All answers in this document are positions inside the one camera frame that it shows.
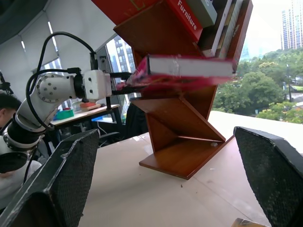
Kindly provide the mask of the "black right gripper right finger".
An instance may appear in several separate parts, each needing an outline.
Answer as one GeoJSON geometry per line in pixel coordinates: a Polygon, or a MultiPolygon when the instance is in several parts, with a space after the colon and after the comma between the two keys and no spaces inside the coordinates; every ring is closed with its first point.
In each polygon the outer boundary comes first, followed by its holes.
{"type": "Polygon", "coordinates": [[[303,227],[303,156],[279,136],[235,127],[255,197],[272,227],[303,227]]]}

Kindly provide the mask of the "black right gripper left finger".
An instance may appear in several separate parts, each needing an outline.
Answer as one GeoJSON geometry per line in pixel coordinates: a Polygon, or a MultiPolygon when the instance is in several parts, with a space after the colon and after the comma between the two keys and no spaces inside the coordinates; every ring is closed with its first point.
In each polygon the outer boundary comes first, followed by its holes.
{"type": "Polygon", "coordinates": [[[91,187],[99,131],[60,142],[0,215],[0,227],[78,227],[91,187]]]}

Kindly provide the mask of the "pink book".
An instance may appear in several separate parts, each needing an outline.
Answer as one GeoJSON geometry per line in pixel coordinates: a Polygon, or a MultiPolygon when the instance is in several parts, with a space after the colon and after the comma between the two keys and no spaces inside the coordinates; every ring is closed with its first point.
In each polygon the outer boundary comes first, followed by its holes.
{"type": "Polygon", "coordinates": [[[234,62],[214,58],[177,55],[148,55],[125,85],[149,91],[192,91],[216,86],[236,74],[234,62]]]}

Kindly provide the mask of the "red book with yellow print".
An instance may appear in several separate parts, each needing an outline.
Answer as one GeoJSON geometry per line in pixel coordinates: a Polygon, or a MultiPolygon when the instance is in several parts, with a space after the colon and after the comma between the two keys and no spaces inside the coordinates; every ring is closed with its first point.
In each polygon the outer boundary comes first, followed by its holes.
{"type": "Polygon", "coordinates": [[[161,0],[91,0],[115,25],[161,0]]]}

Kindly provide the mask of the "wooden zigzag bookshelf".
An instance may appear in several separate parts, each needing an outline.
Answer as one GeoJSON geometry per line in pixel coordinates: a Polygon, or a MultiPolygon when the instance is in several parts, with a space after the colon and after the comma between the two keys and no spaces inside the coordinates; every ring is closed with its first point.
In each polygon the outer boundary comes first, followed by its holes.
{"type": "MultiPolygon", "coordinates": [[[[235,71],[252,9],[252,0],[243,0],[236,35],[222,59],[234,62],[235,71]]],[[[137,66],[148,55],[220,59],[200,53],[165,0],[117,25],[115,32],[132,47],[137,66]]],[[[189,179],[226,145],[227,139],[208,121],[217,86],[140,91],[142,96],[134,105],[145,112],[153,148],[140,166],[189,179]]]]}

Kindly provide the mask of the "red Furniture book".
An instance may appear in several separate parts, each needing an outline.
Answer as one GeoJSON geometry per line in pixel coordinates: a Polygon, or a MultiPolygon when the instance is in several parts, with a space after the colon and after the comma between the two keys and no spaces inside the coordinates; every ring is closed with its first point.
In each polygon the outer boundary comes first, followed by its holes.
{"type": "Polygon", "coordinates": [[[182,22],[194,42],[198,42],[203,28],[186,0],[165,0],[182,22]]]}

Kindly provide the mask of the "grey-green book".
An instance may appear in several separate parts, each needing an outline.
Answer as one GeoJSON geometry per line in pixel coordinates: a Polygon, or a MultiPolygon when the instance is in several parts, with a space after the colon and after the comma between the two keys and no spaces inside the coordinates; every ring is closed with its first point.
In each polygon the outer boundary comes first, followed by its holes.
{"type": "Polygon", "coordinates": [[[213,26],[217,19],[217,11],[213,0],[186,0],[195,17],[203,28],[213,26]]]}

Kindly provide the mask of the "brown book with beige pages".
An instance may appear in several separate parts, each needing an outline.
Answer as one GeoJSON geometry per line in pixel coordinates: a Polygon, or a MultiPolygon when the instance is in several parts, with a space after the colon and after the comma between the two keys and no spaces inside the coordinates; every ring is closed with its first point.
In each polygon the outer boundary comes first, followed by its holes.
{"type": "Polygon", "coordinates": [[[236,22],[240,13],[243,0],[232,0],[220,41],[217,46],[216,57],[223,59],[226,57],[233,33],[236,27],[236,22]]]}

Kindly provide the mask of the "wooden background desk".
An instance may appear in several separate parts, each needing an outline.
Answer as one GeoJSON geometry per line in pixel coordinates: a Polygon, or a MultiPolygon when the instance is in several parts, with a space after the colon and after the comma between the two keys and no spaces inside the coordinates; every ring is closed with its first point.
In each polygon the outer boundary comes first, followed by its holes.
{"type": "Polygon", "coordinates": [[[104,107],[99,107],[94,110],[90,111],[80,111],[74,114],[73,117],[66,118],[63,120],[55,120],[51,121],[51,124],[54,125],[55,129],[62,129],[62,128],[67,128],[71,127],[75,124],[86,122],[86,121],[91,121],[92,119],[105,116],[107,114],[114,114],[114,118],[118,119],[118,123],[121,124],[121,119],[118,117],[120,116],[118,113],[118,108],[120,105],[111,105],[111,109],[108,110],[105,106],[104,107]]]}

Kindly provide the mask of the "black office chair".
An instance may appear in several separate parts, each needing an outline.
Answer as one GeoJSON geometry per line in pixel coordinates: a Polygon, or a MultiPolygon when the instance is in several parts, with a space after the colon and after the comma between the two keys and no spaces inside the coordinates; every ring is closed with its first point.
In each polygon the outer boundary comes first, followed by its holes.
{"type": "Polygon", "coordinates": [[[121,136],[119,132],[111,132],[99,137],[98,146],[104,147],[116,142],[121,141],[121,136]]]}

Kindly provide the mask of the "green plastic bin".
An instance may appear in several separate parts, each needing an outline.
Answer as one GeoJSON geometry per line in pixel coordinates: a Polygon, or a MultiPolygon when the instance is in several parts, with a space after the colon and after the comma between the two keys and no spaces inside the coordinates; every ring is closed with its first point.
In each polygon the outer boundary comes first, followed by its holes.
{"type": "Polygon", "coordinates": [[[72,109],[61,110],[56,113],[54,120],[64,120],[73,116],[74,112],[72,109]]]}

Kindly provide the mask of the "person with black hair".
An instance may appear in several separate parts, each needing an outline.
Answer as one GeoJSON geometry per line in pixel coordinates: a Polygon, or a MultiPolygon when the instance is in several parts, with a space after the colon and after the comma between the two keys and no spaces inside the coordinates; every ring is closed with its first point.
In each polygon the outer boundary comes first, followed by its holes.
{"type": "MultiPolygon", "coordinates": [[[[0,93],[0,129],[12,119],[20,105],[21,102],[14,96],[0,93]]],[[[16,154],[9,153],[3,136],[0,134],[0,170],[8,167],[9,163],[4,158],[5,156],[9,160],[17,157],[16,154]]],[[[27,174],[27,177],[30,177],[42,165],[37,161],[29,162],[29,156],[25,160],[26,162],[19,169],[8,167],[8,172],[0,172],[0,214],[23,185],[25,174],[27,174]]]]}

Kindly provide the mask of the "high-rise building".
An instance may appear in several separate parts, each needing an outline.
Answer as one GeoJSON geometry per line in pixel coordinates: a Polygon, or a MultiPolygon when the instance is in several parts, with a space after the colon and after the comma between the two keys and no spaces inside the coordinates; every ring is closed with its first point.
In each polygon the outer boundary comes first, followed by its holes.
{"type": "Polygon", "coordinates": [[[303,47],[303,0],[286,0],[281,11],[281,47],[303,47]]]}

